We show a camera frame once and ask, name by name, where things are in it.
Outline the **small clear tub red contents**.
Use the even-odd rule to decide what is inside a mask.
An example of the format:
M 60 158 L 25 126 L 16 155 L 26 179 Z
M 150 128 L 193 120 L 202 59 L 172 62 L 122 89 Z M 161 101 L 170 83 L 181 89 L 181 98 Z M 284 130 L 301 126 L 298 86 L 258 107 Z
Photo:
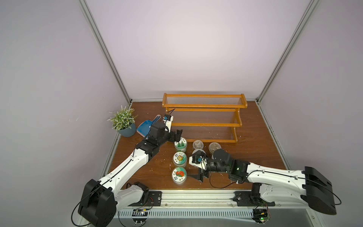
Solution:
M 194 149 L 204 149 L 204 143 L 201 140 L 195 140 L 192 146 Z

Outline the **mimosa leaf label seed jar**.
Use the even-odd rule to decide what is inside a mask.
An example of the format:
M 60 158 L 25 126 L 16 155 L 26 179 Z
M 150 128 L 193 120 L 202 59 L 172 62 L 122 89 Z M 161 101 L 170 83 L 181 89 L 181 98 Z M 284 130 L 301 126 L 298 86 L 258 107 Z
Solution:
M 187 145 L 188 145 L 187 140 L 185 138 L 183 138 L 183 137 L 181 137 L 178 142 L 174 143 L 175 150 L 177 152 L 184 152 L 185 153 L 186 150 L 187 150 Z

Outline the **sunflower label seed jar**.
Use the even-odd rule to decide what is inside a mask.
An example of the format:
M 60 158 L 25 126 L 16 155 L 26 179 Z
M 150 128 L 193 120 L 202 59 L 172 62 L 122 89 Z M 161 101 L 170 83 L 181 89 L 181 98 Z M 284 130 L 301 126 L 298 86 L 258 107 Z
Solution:
M 188 157 L 184 152 L 178 151 L 173 155 L 173 164 L 175 166 L 186 167 L 187 159 Z

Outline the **small clear tub brown contents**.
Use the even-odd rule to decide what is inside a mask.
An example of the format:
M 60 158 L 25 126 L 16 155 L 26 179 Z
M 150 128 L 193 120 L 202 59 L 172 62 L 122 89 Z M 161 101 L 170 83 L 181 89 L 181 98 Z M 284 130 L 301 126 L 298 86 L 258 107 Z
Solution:
M 211 155 L 213 155 L 216 150 L 219 150 L 221 148 L 222 147 L 218 142 L 212 142 L 209 144 L 209 152 Z

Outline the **tomato label seed jar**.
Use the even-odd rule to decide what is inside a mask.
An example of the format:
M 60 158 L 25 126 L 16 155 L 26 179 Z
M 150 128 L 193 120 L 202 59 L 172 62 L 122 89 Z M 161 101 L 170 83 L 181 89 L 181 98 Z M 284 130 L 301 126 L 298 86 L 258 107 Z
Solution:
M 184 167 L 178 166 L 172 171 L 172 180 L 178 185 L 182 186 L 187 179 L 187 171 Z

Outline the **white lid green label jar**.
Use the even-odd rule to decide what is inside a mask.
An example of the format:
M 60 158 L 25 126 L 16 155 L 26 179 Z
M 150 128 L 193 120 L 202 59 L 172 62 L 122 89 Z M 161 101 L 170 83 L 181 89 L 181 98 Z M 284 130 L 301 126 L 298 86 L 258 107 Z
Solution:
M 203 150 L 203 149 L 195 149 L 193 152 L 192 152 L 192 155 L 196 155 L 196 156 L 203 156 L 203 155 L 206 155 L 206 152 Z

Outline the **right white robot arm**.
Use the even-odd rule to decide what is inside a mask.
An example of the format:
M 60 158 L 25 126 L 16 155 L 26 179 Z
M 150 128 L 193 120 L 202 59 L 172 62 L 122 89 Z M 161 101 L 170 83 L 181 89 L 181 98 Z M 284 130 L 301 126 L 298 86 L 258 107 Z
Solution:
M 189 164 L 197 167 L 195 176 L 200 182 L 212 173 L 226 173 L 236 183 L 251 183 L 251 202 L 254 204 L 291 202 L 308 205 L 312 210 L 336 215 L 336 195 L 332 183 L 313 167 L 304 170 L 283 170 L 238 160 L 223 149 L 209 158 L 197 151 L 189 158 Z

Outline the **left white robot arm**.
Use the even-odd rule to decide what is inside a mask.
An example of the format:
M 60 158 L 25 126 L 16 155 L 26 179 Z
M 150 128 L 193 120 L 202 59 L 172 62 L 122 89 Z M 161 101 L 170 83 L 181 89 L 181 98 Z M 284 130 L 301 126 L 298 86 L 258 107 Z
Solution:
M 166 142 L 179 142 L 182 130 L 171 130 L 171 122 L 151 125 L 149 133 L 135 145 L 132 153 L 109 174 L 99 180 L 89 180 L 80 202 L 74 208 L 80 216 L 94 227 L 106 227 L 119 209 L 131 204 L 146 203 L 148 188 L 135 183 L 128 189 L 122 187 L 146 165 Z

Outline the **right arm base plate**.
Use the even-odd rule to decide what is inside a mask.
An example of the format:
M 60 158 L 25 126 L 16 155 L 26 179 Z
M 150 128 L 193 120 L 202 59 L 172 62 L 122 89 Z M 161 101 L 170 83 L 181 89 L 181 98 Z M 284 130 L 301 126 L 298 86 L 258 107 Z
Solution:
M 232 201 L 237 203 L 237 206 L 259 206 L 259 207 L 274 207 L 274 202 L 266 202 L 259 196 L 254 195 L 251 191 L 235 191 Z

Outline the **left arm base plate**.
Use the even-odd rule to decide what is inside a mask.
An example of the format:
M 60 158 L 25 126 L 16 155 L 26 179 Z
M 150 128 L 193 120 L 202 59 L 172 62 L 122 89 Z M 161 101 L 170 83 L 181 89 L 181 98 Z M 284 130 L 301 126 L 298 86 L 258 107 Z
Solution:
M 162 192 L 161 191 L 149 191 L 142 195 L 141 200 L 131 204 L 131 207 L 142 207 L 142 206 L 161 206 Z

